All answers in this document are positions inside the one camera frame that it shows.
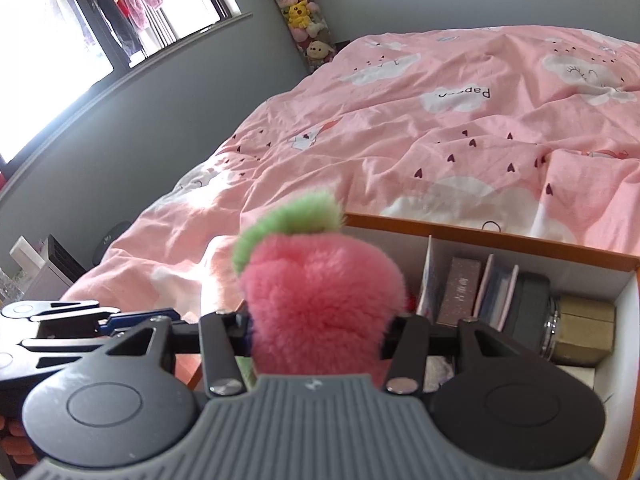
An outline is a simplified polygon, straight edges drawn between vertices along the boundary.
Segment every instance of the round black disc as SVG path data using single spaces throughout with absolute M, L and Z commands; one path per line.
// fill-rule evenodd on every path
M 158 455 L 189 431 L 197 408 L 187 386 L 159 367 L 136 365 L 140 357 L 120 359 L 131 366 L 65 370 L 31 391 L 22 422 L 40 452 L 73 466 L 115 468 Z
M 486 359 L 434 395 L 431 417 L 461 450 L 512 469 L 543 470 L 590 452 L 604 428 L 598 397 L 548 363 Z

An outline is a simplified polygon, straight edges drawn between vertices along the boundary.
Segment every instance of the window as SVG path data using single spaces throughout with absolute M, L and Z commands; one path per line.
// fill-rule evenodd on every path
M 0 171 L 90 89 L 229 16 L 224 0 L 0 0 Z

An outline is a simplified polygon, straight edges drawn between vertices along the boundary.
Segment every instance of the pink comforter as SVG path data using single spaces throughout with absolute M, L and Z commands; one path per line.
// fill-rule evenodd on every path
M 640 254 L 639 64 L 634 43 L 565 28 L 361 38 L 259 106 L 65 299 L 235 308 L 238 230 L 316 188 L 350 212 Z

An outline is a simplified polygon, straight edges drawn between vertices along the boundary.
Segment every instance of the window frame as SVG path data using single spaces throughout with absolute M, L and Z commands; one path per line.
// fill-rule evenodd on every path
M 89 102 L 102 92 L 116 84 L 118 81 L 121 81 L 127 75 L 130 75 L 132 70 L 145 68 L 149 63 L 149 60 L 154 59 L 158 55 L 162 55 L 167 48 L 170 48 L 171 50 L 179 48 L 181 43 L 189 43 L 194 36 L 199 35 L 209 27 L 222 23 L 233 17 L 233 14 L 225 0 L 211 0 L 214 9 L 220 17 L 218 22 L 207 25 L 200 30 L 196 30 L 184 38 L 180 38 L 168 47 L 161 48 L 157 52 L 151 54 L 136 66 L 129 67 L 128 60 L 124 60 L 122 58 L 122 49 L 116 42 L 116 39 L 111 35 L 108 26 L 104 23 L 104 20 L 100 15 L 100 10 L 96 6 L 94 0 L 76 0 L 76 3 L 84 15 L 89 28 L 93 31 L 96 40 L 102 47 L 105 56 L 109 59 L 109 62 L 113 67 L 113 71 L 100 79 L 100 81 L 95 82 L 89 89 L 87 89 L 86 92 L 84 92 L 84 94 L 71 103 L 67 108 L 62 110 L 51 122 L 40 130 L 33 139 L 27 142 L 27 144 L 24 145 L 14 158 L 6 161 L 2 158 L 2 155 L 0 155 L 0 173 L 6 180 L 9 180 L 18 171 L 18 168 L 27 162 L 28 158 L 37 152 L 39 147 L 43 145 L 49 137 L 51 137 L 59 128 L 63 127 L 66 121 L 70 120 L 84 106 L 88 105 Z

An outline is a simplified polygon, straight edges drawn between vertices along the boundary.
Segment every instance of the orange finger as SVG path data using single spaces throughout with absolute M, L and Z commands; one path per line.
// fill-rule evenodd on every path
M 36 465 L 38 463 L 35 455 L 16 455 L 13 459 L 15 463 L 23 465 Z
M 29 441 L 21 436 L 6 436 L 0 442 L 0 446 L 7 455 L 30 455 L 33 454 L 33 447 Z
M 19 420 L 12 419 L 9 421 L 9 433 L 13 436 L 27 436 Z

